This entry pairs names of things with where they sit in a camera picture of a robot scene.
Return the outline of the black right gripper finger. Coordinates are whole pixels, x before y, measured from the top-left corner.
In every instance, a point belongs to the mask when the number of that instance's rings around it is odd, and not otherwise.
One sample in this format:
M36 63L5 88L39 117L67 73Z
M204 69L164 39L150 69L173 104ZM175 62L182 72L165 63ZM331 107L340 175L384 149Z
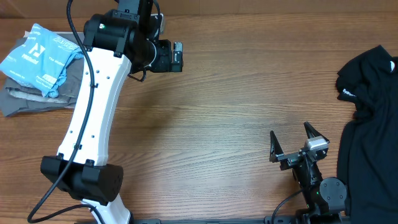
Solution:
M315 137L322 137L328 144L330 143L330 140L326 138L324 135L319 133L308 121L304 122L304 128L307 134L307 137L309 139L315 138Z
M278 139L273 131L270 131L270 143L271 143L271 148L270 148L270 156L269 156L269 161L270 162L279 162L279 157L284 156L284 152L278 142Z

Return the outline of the light blue printed t-shirt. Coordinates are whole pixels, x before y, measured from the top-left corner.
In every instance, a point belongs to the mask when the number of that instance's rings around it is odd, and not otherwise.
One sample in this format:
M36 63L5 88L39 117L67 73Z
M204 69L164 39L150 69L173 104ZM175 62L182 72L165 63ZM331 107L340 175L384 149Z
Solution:
M83 58L79 45L34 24L26 41L1 62L1 71L18 84L56 98L67 79L67 67Z

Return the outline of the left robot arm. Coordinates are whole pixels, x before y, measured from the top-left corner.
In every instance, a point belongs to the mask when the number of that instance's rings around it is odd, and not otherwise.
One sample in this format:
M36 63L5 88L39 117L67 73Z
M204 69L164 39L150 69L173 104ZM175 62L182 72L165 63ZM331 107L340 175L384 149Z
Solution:
M116 9L93 15L76 39L85 58L78 99L56 155L43 157L40 170L96 223L134 221L119 193L123 168L108 163L109 134L127 78L182 71L183 45L160 39L163 31L157 1L119 0Z

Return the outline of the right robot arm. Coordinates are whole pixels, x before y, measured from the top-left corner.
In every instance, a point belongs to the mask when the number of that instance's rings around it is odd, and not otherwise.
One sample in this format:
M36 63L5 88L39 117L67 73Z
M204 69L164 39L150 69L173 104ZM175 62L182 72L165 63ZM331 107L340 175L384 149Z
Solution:
M319 133L309 122L304 122L307 140L299 151L285 154L275 135L270 132L269 161L279 163L280 170L292 170L300 189L289 195L274 209L270 223L278 223L277 212L289 200L301 194L306 208L299 209L295 215L285 217L288 223L349 223L343 218L348 196L346 184L337 177L323 178L317 162L326 158L330 140Z

